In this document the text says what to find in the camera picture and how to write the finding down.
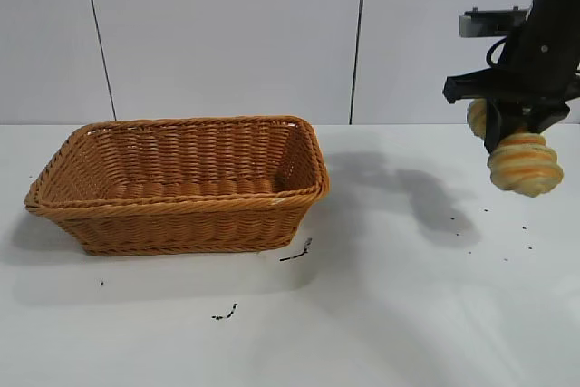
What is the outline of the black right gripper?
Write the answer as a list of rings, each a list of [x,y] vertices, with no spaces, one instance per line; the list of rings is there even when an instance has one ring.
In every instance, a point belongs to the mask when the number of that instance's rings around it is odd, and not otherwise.
[[[488,67],[449,76],[443,95],[450,103],[477,97],[506,102],[566,102],[579,96],[578,13],[465,13],[463,38],[497,37],[486,54]],[[525,108],[524,129],[544,132],[564,120],[568,105]],[[491,154],[502,140],[503,117],[486,99],[484,146]]]

